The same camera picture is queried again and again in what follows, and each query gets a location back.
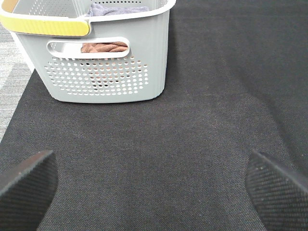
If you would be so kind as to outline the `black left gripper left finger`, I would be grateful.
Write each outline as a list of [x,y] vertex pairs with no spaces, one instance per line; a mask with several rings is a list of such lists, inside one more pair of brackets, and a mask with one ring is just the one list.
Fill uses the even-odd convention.
[[56,156],[41,151],[0,176],[0,229],[35,231],[58,186]]

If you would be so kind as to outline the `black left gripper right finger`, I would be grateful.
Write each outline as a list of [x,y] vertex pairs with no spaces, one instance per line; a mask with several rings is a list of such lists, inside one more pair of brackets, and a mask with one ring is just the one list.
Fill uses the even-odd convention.
[[268,231],[308,229],[308,179],[266,153],[253,151],[245,187]]

